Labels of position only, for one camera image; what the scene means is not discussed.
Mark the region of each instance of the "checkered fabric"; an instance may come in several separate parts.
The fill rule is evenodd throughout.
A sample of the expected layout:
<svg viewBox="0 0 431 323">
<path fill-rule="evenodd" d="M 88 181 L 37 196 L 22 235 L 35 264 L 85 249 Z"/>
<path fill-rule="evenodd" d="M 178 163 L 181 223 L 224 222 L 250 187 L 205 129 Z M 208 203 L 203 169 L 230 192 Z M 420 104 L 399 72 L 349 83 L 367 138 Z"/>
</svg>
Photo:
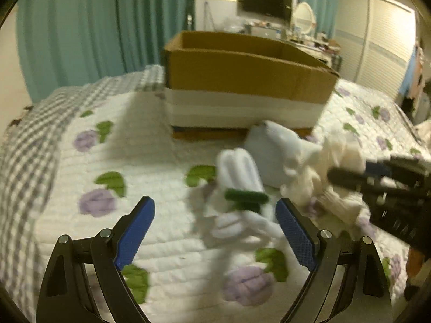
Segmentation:
<svg viewBox="0 0 431 323">
<path fill-rule="evenodd" d="M 71 120 L 109 96 L 163 88 L 163 68 L 64 87 L 35 106 L 0 149 L 0 282 L 35 322 L 44 275 L 34 224 L 50 196 L 60 158 L 58 145 Z"/>
</svg>

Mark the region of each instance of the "white wardrobe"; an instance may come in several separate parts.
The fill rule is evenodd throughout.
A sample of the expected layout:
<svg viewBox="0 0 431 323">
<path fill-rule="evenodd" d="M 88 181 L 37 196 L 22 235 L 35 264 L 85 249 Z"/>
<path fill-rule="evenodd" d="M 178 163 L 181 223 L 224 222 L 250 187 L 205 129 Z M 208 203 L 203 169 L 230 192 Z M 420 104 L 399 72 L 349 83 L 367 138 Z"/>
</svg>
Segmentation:
<svg viewBox="0 0 431 323">
<path fill-rule="evenodd" d="M 394 0 L 338 0 L 340 75 L 395 98 L 416 37 L 415 12 Z"/>
</svg>

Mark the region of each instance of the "bed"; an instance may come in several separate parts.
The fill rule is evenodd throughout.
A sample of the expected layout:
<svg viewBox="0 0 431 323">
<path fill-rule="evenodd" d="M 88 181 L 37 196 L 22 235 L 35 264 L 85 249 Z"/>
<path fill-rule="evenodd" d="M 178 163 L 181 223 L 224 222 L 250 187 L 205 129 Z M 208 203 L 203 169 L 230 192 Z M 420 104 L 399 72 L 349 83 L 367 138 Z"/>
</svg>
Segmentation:
<svg viewBox="0 0 431 323">
<path fill-rule="evenodd" d="M 206 237 L 202 191 L 188 187 L 185 176 L 192 166 L 214 165 L 221 149 L 242 142 L 173 140 L 163 110 L 163 76 L 163 68 L 155 65 L 58 89 L 22 119 L 3 145 L 0 280 L 29 320 L 35 320 L 38 290 L 58 237 L 94 236 L 143 195 L 155 200 L 157 211 L 134 265 L 148 276 L 139 300 L 144 295 L 141 307 L 152 322 L 278 321 L 305 282 L 309 272 L 286 245 L 288 276 L 273 285 L 267 302 L 247 307 L 225 300 L 225 276 L 245 266 L 264 268 L 256 250 L 275 244 L 270 239 L 220 244 Z M 346 80 L 337 83 L 309 139 L 321 143 L 333 127 L 357 135 L 368 158 L 430 159 L 414 127 L 388 97 Z M 116 187 L 110 189 L 106 178 L 116 179 Z M 94 193 L 109 202 L 89 207 Z M 399 260 L 391 289 L 395 300 L 404 289 L 408 248 L 383 232 L 376 244 L 382 258 Z M 112 320 L 94 273 L 87 270 L 102 317 Z"/>
</svg>

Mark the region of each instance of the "cardboard box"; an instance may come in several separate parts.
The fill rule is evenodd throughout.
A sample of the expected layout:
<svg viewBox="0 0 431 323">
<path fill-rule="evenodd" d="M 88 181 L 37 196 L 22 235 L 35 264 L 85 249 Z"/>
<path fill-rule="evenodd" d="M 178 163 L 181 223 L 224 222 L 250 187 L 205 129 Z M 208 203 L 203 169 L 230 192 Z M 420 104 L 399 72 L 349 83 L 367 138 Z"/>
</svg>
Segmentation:
<svg viewBox="0 0 431 323">
<path fill-rule="evenodd" d="M 272 120 L 312 128 L 338 79 L 294 46 L 251 35 L 181 32 L 163 59 L 173 127 L 244 129 Z"/>
</svg>

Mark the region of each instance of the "flat screen tv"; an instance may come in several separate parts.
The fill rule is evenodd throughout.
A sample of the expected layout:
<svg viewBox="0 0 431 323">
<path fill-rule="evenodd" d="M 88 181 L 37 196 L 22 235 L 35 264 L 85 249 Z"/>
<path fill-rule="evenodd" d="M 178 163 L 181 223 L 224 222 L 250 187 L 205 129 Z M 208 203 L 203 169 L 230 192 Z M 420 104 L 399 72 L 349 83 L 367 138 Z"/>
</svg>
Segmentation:
<svg viewBox="0 0 431 323">
<path fill-rule="evenodd" d="M 292 0 L 243 0 L 243 10 L 290 21 Z"/>
</svg>

